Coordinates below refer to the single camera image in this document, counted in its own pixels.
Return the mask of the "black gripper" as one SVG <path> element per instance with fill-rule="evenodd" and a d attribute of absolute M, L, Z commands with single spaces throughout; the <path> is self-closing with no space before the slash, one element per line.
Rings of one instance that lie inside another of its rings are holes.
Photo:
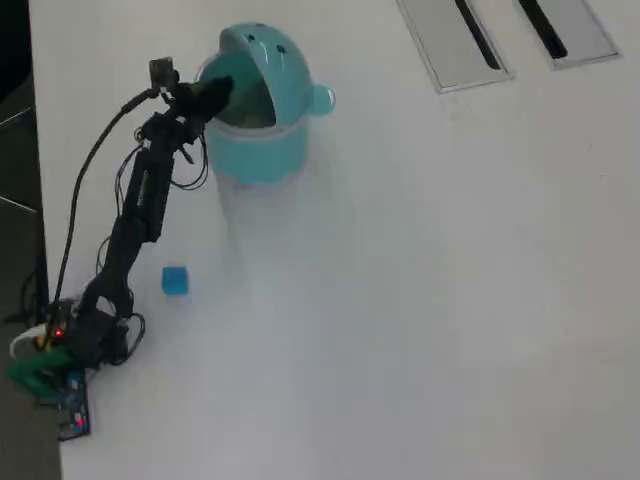
<path fill-rule="evenodd" d="M 205 124 L 227 107 L 233 88 L 231 76 L 209 79 L 203 87 L 197 82 L 178 83 L 170 91 L 169 116 Z"/>

